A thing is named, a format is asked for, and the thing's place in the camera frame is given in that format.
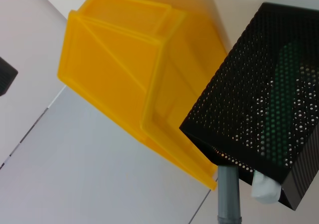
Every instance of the black object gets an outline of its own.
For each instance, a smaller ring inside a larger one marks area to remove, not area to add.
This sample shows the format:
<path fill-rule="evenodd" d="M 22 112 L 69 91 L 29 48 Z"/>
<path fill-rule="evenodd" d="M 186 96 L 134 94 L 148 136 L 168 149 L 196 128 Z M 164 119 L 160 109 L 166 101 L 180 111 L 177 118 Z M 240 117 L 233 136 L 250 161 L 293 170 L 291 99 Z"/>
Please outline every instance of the black object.
<path fill-rule="evenodd" d="M 18 71 L 0 57 L 0 96 L 7 92 L 17 74 Z"/>
<path fill-rule="evenodd" d="M 282 187 L 295 210 L 319 169 L 319 11 L 264 3 L 180 129 L 217 165 Z"/>

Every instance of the gray metal pole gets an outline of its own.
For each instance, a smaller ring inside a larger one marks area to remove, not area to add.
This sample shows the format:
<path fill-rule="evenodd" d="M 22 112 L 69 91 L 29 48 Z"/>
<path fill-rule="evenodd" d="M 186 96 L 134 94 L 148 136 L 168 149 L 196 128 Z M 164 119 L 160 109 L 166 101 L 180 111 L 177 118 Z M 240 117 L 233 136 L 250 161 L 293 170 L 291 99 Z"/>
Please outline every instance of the gray metal pole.
<path fill-rule="evenodd" d="M 237 166 L 218 166 L 218 223 L 241 224 Z"/>

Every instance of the gray pipe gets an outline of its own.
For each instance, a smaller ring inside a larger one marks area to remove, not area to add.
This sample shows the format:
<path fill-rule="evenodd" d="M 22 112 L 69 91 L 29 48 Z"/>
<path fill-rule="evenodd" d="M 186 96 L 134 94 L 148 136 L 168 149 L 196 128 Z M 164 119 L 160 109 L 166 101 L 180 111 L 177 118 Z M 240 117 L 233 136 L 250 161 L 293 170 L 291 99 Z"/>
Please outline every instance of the gray pipe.
<path fill-rule="evenodd" d="M 218 166 L 218 223 L 241 224 L 237 166 Z"/>

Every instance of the yellow storage bin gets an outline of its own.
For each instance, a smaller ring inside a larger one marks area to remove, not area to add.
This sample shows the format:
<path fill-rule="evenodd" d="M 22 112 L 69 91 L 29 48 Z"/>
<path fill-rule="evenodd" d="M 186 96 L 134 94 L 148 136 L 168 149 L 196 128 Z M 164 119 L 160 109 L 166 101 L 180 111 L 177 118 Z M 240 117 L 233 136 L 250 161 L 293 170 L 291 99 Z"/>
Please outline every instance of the yellow storage bin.
<path fill-rule="evenodd" d="M 58 77 L 214 189 L 216 166 L 179 126 L 225 57 L 204 17 L 144 0 L 87 0 L 69 14 Z"/>

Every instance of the perforated metal basket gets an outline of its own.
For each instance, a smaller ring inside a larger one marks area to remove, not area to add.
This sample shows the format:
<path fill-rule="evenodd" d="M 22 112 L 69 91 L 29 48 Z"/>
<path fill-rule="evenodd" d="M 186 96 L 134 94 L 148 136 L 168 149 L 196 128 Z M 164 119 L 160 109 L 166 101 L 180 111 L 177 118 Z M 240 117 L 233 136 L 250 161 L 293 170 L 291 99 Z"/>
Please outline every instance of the perforated metal basket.
<path fill-rule="evenodd" d="M 295 210 L 319 169 L 319 12 L 264 3 L 181 125 L 215 164 L 281 183 Z"/>

